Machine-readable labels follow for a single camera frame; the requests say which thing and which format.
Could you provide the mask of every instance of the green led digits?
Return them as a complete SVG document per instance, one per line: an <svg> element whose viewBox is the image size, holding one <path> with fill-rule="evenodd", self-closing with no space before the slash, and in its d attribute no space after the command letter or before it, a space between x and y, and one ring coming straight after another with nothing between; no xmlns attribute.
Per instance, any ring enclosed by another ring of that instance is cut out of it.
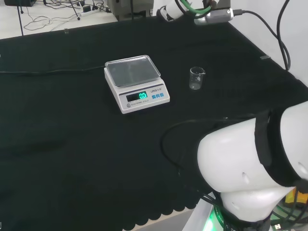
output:
<svg viewBox="0 0 308 231"><path fill-rule="evenodd" d="M147 94L145 92L139 93L139 99L145 99L147 98Z"/></svg>

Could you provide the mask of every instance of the white floor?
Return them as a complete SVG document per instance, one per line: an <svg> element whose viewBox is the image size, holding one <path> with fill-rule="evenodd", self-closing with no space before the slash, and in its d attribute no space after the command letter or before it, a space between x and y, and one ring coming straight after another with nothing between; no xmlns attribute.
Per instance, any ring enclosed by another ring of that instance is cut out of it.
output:
<svg viewBox="0 0 308 231"><path fill-rule="evenodd" d="M95 3L102 2L102 0L94 0ZM92 0L86 0L86 4L93 4ZM90 15L82 16L80 20L77 20L74 10L72 8L62 8L62 9L52 9L43 4L43 2L35 2L32 7L23 7L24 14L21 15L22 25L32 22L30 16L35 19L37 16L46 16L49 18L63 17L69 19L57 18L51 22L50 25L46 25L44 28L37 30L27 30L36 29L43 27L49 22L49 20L42 20L39 22L31 23L26 26L27 29L23 28L24 35L48 32L51 30L63 30L65 28L74 28L82 26L90 26L96 24L116 22L117 19L112 13L105 13L103 11L96 12ZM19 24L17 8L13 6L6 6L4 0L0 0L0 39L11 38L21 36L21 29Z"/></svg>

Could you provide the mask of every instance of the digital scale display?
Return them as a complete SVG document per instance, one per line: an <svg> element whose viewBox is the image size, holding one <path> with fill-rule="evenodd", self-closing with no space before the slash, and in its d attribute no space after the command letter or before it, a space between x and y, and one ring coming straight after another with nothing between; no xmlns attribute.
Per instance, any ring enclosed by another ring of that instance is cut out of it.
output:
<svg viewBox="0 0 308 231"><path fill-rule="evenodd" d="M145 91L143 91L143 92L138 92L132 95L127 95L126 98L128 102L131 102L134 100L142 100L142 99L148 98L148 95L146 94Z"/></svg>

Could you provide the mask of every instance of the electronic scale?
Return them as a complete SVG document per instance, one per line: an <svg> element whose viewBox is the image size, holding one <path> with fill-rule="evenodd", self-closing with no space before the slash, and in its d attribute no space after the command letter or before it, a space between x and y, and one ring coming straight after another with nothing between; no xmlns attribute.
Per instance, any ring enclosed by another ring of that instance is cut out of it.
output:
<svg viewBox="0 0 308 231"><path fill-rule="evenodd" d="M160 73L149 56L105 64L105 78L123 114L170 101Z"/></svg>

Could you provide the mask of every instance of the black strap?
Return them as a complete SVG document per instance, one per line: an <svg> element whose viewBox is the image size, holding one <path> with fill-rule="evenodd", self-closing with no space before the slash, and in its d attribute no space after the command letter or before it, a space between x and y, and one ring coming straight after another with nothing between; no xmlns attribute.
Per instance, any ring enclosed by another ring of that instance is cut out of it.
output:
<svg viewBox="0 0 308 231"><path fill-rule="evenodd" d="M296 186L308 193L308 181L293 169L283 148L280 122L286 108L265 111L256 116L255 144L260 163L279 185Z"/></svg>
<svg viewBox="0 0 308 231"><path fill-rule="evenodd" d="M272 163L267 134L269 114L269 111L258 114L255 127L255 144L258 158L260 163L267 167Z"/></svg>

